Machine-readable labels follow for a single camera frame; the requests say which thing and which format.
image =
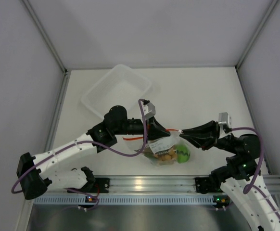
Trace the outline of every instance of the white wall panel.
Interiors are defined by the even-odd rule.
[[[235,65],[270,0],[31,0],[68,68]]]
[[[269,162],[280,174],[280,3],[240,73]]]
[[[15,228],[19,157],[43,151],[62,77],[20,1],[0,0],[0,231]]]

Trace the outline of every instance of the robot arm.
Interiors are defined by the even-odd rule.
[[[87,167],[62,171],[75,159],[96,154],[105,149],[124,156],[136,156],[143,151],[147,139],[155,140],[170,136],[170,133],[154,118],[155,107],[150,101],[140,100],[139,106],[144,124],[140,119],[128,119],[126,109],[115,106],[104,116],[101,123],[77,139],[42,154],[34,156],[30,153],[23,154],[17,168],[18,181],[13,185],[12,193],[23,192],[25,199],[30,200],[43,195],[47,189],[76,188],[80,192],[89,192],[95,178]],[[143,135],[144,133],[147,133],[144,136],[144,144],[136,154],[122,154],[110,148],[117,143],[116,135]],[[15,192],[14,189],[18,183],[22,190]]]
[[[47,189],[76,188],[80,192],[89,192],[95,183],[92,171],[83,167],[62,171],[69,163],[83,156],[99,153],[117,143],[116,135],[144,134],[147,140],[156,140],[170,136],[156,119],[155,107],[149,101],[140,100],[142,114],[140,119],[127,119],[127,112],[122,106],[115,106],[104,116],[104,120],[88,130],[77,139],[54,150],[31,156],[23,154],[17,169],[18,181],[12,188],[13,193],[24,193],[30,200],[43,195]],[[260,142],[256,135],[245,134],[239,138],[229,134],[231,129],[230,116],[219,114],[219,121],[211,121],[205,125],[182,130],[180,137],[202,150],[212,147],[235,154],[226,159],[227,165],[215,169],[207,178],[196,179],[199,193],[225,192],[247,219],[253,231],[280,231],[280,211],[271,198],[262,176],[255,179],[252,189],[243,191],[253,180],[257,170],[255,160],[260,155]],[[136,156],[138,153],[124,156]],[[22,190],[15,192],[20,183]]]

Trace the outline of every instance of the translucent plastic tray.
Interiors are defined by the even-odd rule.
[[[152,82],[125,65],[117,65],[81,98],[81,102],[98,117],[121,105],[129,111],[152,86]]]

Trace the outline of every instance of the snack bag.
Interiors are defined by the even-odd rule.
[[[142,146],[143,139],[123,138],[129,149],[137,151]],[[171,134],[154,141],[149,141],[143,151],[153,165],[171,165],[175,162],[185,163],[190,159],[190,150],[182,138]]]

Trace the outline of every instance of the metal floor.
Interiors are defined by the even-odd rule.
[[[214,211],[203,205],[101,205],[84,212],[66,205],[34,205],[27,231],[249,231],[236,206]]]

